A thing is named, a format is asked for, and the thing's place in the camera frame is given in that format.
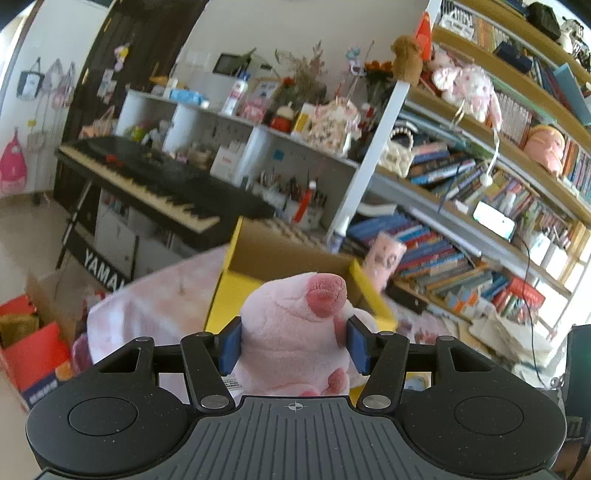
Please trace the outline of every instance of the black cable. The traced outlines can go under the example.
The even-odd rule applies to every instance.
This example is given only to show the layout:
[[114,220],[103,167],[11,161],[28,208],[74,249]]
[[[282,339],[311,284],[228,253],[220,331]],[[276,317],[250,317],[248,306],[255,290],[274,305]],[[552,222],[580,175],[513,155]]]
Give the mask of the black cable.
[[526,250],[527,250],[527,268],[525,269],[525,278],[523,279],[523,289],[521,292],[521,296],[523,296],[523,301],[525,302],[525,307],[527,308],[527,313],[530,316],[530,327],[531,327],[531,355],[534,357],[534,368],[535,368],[535,374],[538,377],[538,380],[540,381],[540,383],[543,385],[544,388],[546,388],[546,385],[544,382],[542,382],[542,378],[540,377],[540,372],[538,371],[538,363],[535,360],[535,349],[534,349],[534,319],[531,315],[531,310],[530,310],[530,305],[527,303],[527,298],[525,297],[525,282],[527,281],[527,276],[530,274],[530,266],[531,266],[531,253],[530,253],[530,248],[527,246],[527,243],[525,240],[523,240],[521,237],[519,237],[520,240],[523,242]]

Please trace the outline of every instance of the pink bag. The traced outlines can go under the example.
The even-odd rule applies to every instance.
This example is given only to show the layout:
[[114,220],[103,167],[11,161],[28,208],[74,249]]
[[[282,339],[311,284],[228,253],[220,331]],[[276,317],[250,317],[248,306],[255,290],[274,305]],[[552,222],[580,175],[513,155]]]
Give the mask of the pink bag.
[[18,142],[18,130],[0,157],[0,194],[2,196],[20,193],[27,184],[27,164]]

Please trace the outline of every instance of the plastic bottle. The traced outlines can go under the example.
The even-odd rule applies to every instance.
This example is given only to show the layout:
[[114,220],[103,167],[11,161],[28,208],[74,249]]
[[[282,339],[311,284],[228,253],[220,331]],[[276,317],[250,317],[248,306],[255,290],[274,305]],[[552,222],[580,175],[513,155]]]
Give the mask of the plastic bottle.
[[248,90],[248,79],[250,77],[250,73],[244,72],[236,80],[232,86],[232,90],[230,90],[230,95],[228,95],[226,103],[223,104],[222,110],[220,111],[222,115],[234,115],[236,113],[238,102]]

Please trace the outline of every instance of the pink doll head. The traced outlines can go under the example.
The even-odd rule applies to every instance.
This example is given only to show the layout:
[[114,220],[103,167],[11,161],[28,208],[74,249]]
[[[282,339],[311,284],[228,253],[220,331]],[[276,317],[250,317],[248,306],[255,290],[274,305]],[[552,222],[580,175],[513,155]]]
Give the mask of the pink doll head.
[[524,152],[551,173],[562,171],[564,137],[554,127],[538,125],[530,132]]

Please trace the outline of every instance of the stuffed animal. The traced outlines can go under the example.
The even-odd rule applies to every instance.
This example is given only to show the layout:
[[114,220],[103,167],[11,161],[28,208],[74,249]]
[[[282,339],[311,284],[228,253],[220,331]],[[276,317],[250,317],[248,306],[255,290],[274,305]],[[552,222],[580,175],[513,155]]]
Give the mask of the stuffed animal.
[[433,72],[435,87],[443,92],[442,98],[472,115],[483,124],[491,116],[493,128],[501,131],[502,116],[495,88],[483,68],[442,67]]
[[[233,373],[247,395],[347,395],[352,364],[346,321],[372,331],[371,315],[347,302],[344,279],[305,273],[265,283],[242,305],[242,350]],[[353,367],[355,384],[361,384]]]
[[391,50],[396,55],[392,68],[394,78],[416,87],[423,71],[423,49],[417,40],[410,35],[402,35],[392,44]]

